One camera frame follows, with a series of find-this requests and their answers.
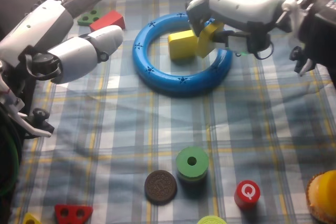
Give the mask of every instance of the plaid tablecloth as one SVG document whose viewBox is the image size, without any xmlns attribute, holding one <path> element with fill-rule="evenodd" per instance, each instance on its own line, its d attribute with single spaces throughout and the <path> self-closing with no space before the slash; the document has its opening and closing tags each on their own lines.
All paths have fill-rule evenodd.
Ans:
<svg viewBox="0 0 336 224">
<path fill-rule="evenodd" d="M 288 38 L 272 32 L 267 60 L 234 57 L 212 93 L 172 99 L 154 93 L 135 74 L 133 41 L 151 20 L 184 10 L 186 0 L 101 3 L 125 19 L 123 45 L 107 63 L 62 85 L 39 82 L 34 106 L 51 112 L 51 138 L 27 140 L 11 223 L 31 212 L 56 223 L 55 204 L 93 206 L 88 223 L 185 223 L 217 215 L 235 223 L 313 223 L 305 188 L 316 173 L 336 168 L 336 92 L 325 70 L 299 77 L 288 59 Z M 74 25 L 69 37 L 89 32 Z M 149 50 L 155 66 L 170 73 L 206 68 L 215 53 L 188 65 L 169 60 L 167 36 Z M 156 169 L 176 175 L 175 158 L 187 146 L 202 147 L 210 165 L 203 190 L 184 188 L 157 207 L 146 201 L 144 181 Z M 239 181 L 261 190 L 257 213 L 234 202 Z"/>
</svg>

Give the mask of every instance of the yellow toy block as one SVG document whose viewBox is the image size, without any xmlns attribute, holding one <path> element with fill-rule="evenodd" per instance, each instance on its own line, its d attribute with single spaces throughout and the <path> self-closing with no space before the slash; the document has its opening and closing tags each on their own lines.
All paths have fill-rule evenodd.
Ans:
<svg viewBox="0 0 336 224">
<path fill-rule="evenodd" d="M 41 224 L 41 222 L 39 222 L 33 215 L 31 215 L 28 212 L 28 213 L 26 213 L 22 224 Z"/>
<path fill-rule="evenodd" d="M 212 50 L 215 49 L 215 45 L 212 42 L 215 32 L 222 31 L 224 24 L 221 22 L 214 21 L 204 27 L 204 29 L 199 34 L 198 43 L 196 47 L 196 54 L 205 58 Z"/>
<path fill-rule="evenodd" d="M 170 34 L 168 45 L 171 60 L 192 58 L 195 56 L 197 37 L 192 30 Z"/>
</svg>

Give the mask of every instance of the red block with holes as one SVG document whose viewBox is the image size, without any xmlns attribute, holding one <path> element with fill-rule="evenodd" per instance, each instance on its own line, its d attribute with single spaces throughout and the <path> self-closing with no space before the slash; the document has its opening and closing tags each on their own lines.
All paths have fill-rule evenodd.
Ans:
<svg viewBox="0 0 336 224">
<path fill-rule="evenodd" d="M 58 224 L 84 224 L 90 218 L 92 212 L 93 208 L 88 206 L 55 206 L 55 214 Z"/>
<path fill-rule="evenodd" d="M 90 25 L 91 31 L 97 31 L 100 28 L 117 25 L 120 26 L 121 29 L 125 29 L 125 22 L 123 16 L 120 13 L 112 10 L 107 13 L 105 16 L 101 17 L 99 20 L 93 22 Z"/>
</svg>

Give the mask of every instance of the wire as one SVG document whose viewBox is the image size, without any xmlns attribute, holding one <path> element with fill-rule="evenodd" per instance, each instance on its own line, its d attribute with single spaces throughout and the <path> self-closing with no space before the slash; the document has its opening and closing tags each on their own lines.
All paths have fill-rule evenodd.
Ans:
<svg viewBox="0 0 336 224">
<path fill-rule="evenodd" d="M 35 78 L 35 80 L 38 81 L 50 80 L 61 74 L 61 68 L 59 67 L 59 63 L 57 63 L 57 69 L 55 71 L 46 75 L 41 74 L 40 76 L 36 76 L 32 73 L 32 66 L 33 66 L 33 58 L 31 57 L 31 55 L 26 55 L 26 70 L 31 77 Z"/>
<path fill-rule="evenodd" d="M 18 159 L 18 155 L 17 155 L 17 151 L 16 151 L 14 141 L 13 141 L 12 137 L 10 136 L 10 134 L 8 133 L 7 129 L 2 126 L 2 127 L 0 127 L 0 132 L 2 133 L 2 136 L 5 137 L 5 140 L 8 144 L 8 147 L 9 147 L 8 149 L 9 149 L 9 152 L 10 152 L 11 157 L 12 157 L 12 160 L 11 160 L 10 164 L 12 164 L 12 166 L 13 166 L 12 176 L 7 181 L 7 183 L 4 183 L 3 187 L 0 188 L 0 196 L 2 196 L 4 194 L 6 194 L 7 192 L 9 192 L 15 185 L 17 175 L 18 175 L 18 171 L 19 171 L 19 159 Z"/>
<path fill-rule="evenodd" d="M 11 119 L 7 115 L 7 112 L 3 108 L 3 105 L 0 103 L 0 122 L 2 122 L 2 125 L 5 125 L 10 134 L 13 136 L 13 141 L 15 143 L 15 147 L 17 150 L 17 155 L 19 162 L 21 162 L 21 157 L 22 157 L 22 143 L 20 141 L 19 134 L 17 133 L 17 130 L 14 127 L 14 124 L 12 123 Z"/>
<path fill-rule="evenodd" d="M 273 42 L 271 41 L 270 42 L 270 45 L 271 45 L 271 53 L 268 55 L 268 56 L 266 56 L 266 57 L 264 57 L 264 58 L 261 58 L 261 57 L 259 57 L 259 55 L 258 55 L 258 53 L 254 53 L 253 55 L 254 55 L 254 57 L 256 57 L 258 60 L 265 60 L 265 59 L 267 59 L 267 58 L 269 58 L 273 53 L 274 53 L 274 44 L 273 44 Z"/>
</svg>

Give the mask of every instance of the red cylinder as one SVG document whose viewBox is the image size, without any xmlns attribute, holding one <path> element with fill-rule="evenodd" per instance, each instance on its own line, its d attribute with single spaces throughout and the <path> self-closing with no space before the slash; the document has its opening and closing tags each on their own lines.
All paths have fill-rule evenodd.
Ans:
<svg viewBox="0 0 336 224">
<path fill-rule="evenodd" d="M 235 202 L 242 210 L 254 207 L 259 197 L 259 186 L 252 180 L 243 180 L 238 184 L 235 191 Z"/>
</svg>

